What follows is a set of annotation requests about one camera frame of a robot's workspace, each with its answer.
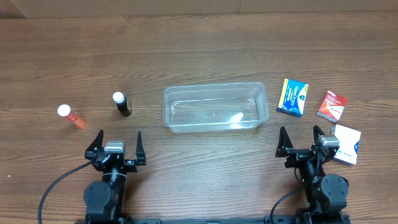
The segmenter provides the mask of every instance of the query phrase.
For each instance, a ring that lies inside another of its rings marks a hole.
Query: bottle
[[[131,115],[132,106],[127,97],[123,95],[123,93],[121,92],[113,93],[112,98],[116,102],[116,106],[118,106],[118,109],[123,116],[128,117]]]
[[[80,129],[85,129],[87,127],[86,121],[77,116],[77,114],[75,114],[75,112],[70,109],[70,106],[68,105],[59,106],[58,114],[60,116],[66,117],[69,121],[73,122]]]

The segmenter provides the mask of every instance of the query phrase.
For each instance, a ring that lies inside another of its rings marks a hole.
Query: red box
[[[317,115],[322,116],[332,122],[337,122],[347,104],[347,98],[339,96],[328,90],[319,106]]]

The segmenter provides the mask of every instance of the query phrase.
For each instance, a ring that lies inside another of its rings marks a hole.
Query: plastic container
[[[269,118],[266,88],[261,82],[168,87],[163,117],[174,133],[256,128]]]

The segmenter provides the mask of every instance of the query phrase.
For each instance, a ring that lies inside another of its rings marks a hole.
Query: blue and white box
[[[331,128],[330,134],[334,134],[340,142],[340,148],[336,152],[335,160],[355,165],[361,132],[337,124]]]
[[[285,78],[277,111],[302,116],[307,97],[308,84]]]

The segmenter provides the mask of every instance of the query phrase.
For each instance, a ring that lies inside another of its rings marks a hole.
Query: wooden table
[[[397,223],[398,13],[0,20],[0,223],[37,223],[45,189],[86,161],[100,129],[134,154],[138,130],[147,166],[129,174],[125,211],[134,218],[263,217],[299,187],[275,158],[279,128],[309,147],[327,89],[348,98],[339,124],[362,131],[358,164],[325,164],[350,182],[353,223]],[[309,83],[301,118],[276,112],[284,78]],[[174,134],[163,90],[200,83],[263,82],[270,120],[254,130]],[[112,101],[123,91],[133,114]],[[79,130],[57,115],[67,103]],[[85,215],[83,191],[101,174],[85,168],[51,191],[44,223]],[[304,194],[276,213],[305,206]]]

